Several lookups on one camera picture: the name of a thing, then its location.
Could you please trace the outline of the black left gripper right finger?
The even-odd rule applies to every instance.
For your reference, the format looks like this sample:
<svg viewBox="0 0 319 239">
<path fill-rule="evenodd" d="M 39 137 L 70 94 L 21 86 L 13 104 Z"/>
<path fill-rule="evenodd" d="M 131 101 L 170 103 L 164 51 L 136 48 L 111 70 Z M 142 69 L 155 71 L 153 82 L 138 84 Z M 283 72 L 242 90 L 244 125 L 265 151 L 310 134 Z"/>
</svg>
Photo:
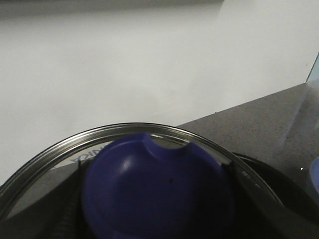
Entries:
<svg viewBox="0 0 319 239">
<path fill-rule="evenodd" d="M 300 187 L 265 163 L 244 159 L 249 171 L 223 164 L 236 202 L 231 239 L 317 239 L 319 208 Z"/>
</svg>

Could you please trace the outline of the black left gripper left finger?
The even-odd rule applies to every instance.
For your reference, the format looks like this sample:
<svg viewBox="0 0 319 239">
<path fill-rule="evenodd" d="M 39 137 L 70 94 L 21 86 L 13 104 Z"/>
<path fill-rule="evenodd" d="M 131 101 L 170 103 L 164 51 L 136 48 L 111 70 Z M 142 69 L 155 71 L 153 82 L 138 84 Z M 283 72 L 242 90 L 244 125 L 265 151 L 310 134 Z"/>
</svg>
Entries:
<svg viewBox="0 0 319 239">
<path fill-rule="evenodd" d="M 90 162 L 78 162 L 75 172 L 34 204 L 37 216 L 33 225 L 39 229 L 37 239 L 91 238 L 80 200 L 84 173 Z"/>
</svg>

